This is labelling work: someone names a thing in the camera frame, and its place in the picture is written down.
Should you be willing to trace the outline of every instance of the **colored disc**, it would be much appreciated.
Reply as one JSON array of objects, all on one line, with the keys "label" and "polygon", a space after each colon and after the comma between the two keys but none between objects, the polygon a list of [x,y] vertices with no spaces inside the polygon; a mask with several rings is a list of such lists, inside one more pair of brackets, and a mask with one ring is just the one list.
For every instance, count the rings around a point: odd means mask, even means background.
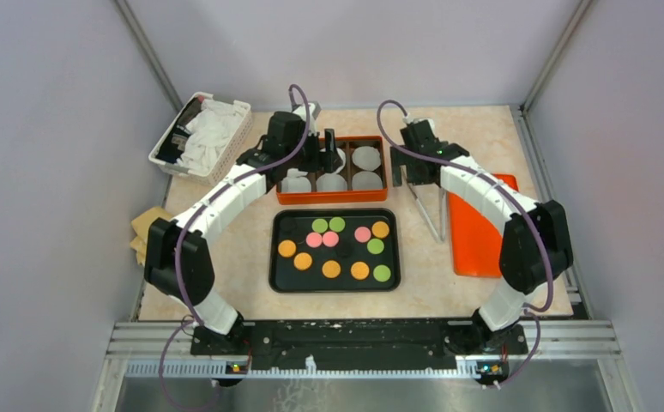
[{"label": "colored disc", "polygon": [[380,239],[372,239],[367,242],[367,251],[373,255],[379,255],[380,253],[383,253],[383,249],[385,249],[385,244]]},{"label": "colored disc", "polygon": [[327,221],[325,221],[324,219],[315,219],[311,223],[311,230],[317,233],[327,232]]},{"label": "colored disc", "polygon": [[328,260],[322,265],[322,274],[328,279],[335,279],[340,272],[342,272],[342,268],[334,260]]},{"label": "colored disc", "polygon": [[374,277],[378,282],[387,282],[390,280],[391,275],[390,268],[384,264],[375,266],[375,269],[372,271],[372,277]]},{"label": "colored disc", "polygon": [[309,253],[300,253],[294,257],[294,267],[298,270],[308,270],[311,267],[311,256]]},{"label": "colored disc", "polygon": [[370,267],[364,262],[355,262],[350,269],[350,273],[358,281],[364,281],[370,275]]},{"label": "colored disc", "polygon": [[279,250],[279,254],[284,258],[291,258],[297,252],[297,245],[291,240],[284,240],[279,244],[277,249]]},{"label": "colored disc", "polygon": [[322,244],[322,235],[312,232],[307,235],[307,245],[309,247],[319,247]]},{"label": "colored disc", "polygon": [[376,221],[375,224],[372,225],[372,234],[374,234],[376,238],[385,239],[385,237],[390,234],[390,227],[384,221]]},{"label": "colored disc", "polygon": [[368,240],[370,240],[371,234],[370,234],[370,229],[367,227],[361,226],[355,229],[355,239],[359,243],[365,243]]},{"label": "colored disc", "polygon": [[329,230],[334,230],[335,232],[345,230],[345,220],[341,217],[333,217],[332,219],[329,219]]},{"label": "colored disc", "polygon": [[327,247],[335,247],[340,241],[340,235],[336,232],[326,232],[322,235],[322,243]]}]

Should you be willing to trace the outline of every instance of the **green disc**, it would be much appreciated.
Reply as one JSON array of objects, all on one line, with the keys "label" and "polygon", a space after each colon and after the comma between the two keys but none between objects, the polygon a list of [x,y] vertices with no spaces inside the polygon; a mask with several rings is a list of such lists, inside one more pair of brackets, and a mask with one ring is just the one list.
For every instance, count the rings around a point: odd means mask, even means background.
[{"label": "green disc", "polygon": [[375,277],[375,280],[378,282],[387,282],[390,280],[390,268],[384,264],[375,266],[375,269],[372,271],[372,276]]},{"label": "green disc", "polygon": [[380,239],[372,239],[369,242],[367,242],[367,251],[369,251],[373,255],[379,255],[380,253],[383,253],[384,248],[385,244]]},{"label": "green disc", "polygon": [[345,230],[345,220],[341,217],[333,217],[329,220],[329,230],[341,232]]},{"label": "green disc", "polygon": [[317,233],[327,232],[327,221],[325,221],[324,219],[315,219],[311,223],[311,230]]}]

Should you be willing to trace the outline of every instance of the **black tray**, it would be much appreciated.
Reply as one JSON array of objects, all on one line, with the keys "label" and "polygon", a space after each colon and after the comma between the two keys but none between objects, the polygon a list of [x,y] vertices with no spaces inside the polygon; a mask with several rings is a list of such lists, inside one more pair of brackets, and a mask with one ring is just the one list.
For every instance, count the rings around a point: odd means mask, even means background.
[{"label": "black tray", "polygon": [[[338,233],[340,243],[336,247],[321,245],[317,248],[306,244],[306,236],[312,232],[311,224],[315,219],[341,217],[345,228]],[[357,227],[371,228],[376,221],[384,221],[389,226],[389,234],[383,239],[384,249],[378,255],[367,250],[366,244],[354,238]],[[308,270],[294,267],[293,257],[283,257],[277,246],[285,239],[297,245],[297,254],[309,253],[312,265]],[[349,256],[345,257],[347,245]],[[271,234],[271,258],[269,260],[269,284],[280,293],[291,292],[387,292],[400,284],[400,254],[398,252],[397,225],[395,215],[387,209],[320,209],[320,210],[284,210],[274,218]],[[334,279],[322,274],[322,265],[328,260],[335,260],[341,266],[341,273]],[[350,268],[355,262],[364,262],[370,268],[370,274],[364,280],[352,277]],[[390,279],[379,282],[373,276],[373,270],[379,264],[390,268]]]}]

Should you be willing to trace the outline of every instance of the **white wall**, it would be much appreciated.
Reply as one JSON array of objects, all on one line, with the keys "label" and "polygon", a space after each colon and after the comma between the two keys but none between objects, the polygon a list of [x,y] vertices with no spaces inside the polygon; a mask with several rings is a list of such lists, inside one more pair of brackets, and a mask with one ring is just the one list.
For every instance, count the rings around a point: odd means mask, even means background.
[{"label": "white wall", "polygon": [[182,100],[287,107],[519,103],[577,0],[129,0]]},{"label": "white wall", "polygon": [[89,408],[171,119],[109,0],[0,1],[0,411]]},{"label": "white wall", "polygon": [[664,2],[598,2],[532,120],[595,313],[664,410]]}]

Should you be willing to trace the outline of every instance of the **orange cutting board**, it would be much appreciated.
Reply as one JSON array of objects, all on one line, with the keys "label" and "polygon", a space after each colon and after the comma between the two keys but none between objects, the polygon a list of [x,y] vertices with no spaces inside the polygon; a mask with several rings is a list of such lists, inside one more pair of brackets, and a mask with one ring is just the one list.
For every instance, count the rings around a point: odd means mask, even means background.
[{"label": "orange cutting board", "polygon": [[[510,174],[494,174],[515,191],[516,178]],[[453,270],[460,276],[501,277],[498,255],[501,235],[476,209],[463,199],[449,193],[450,245]]]}]

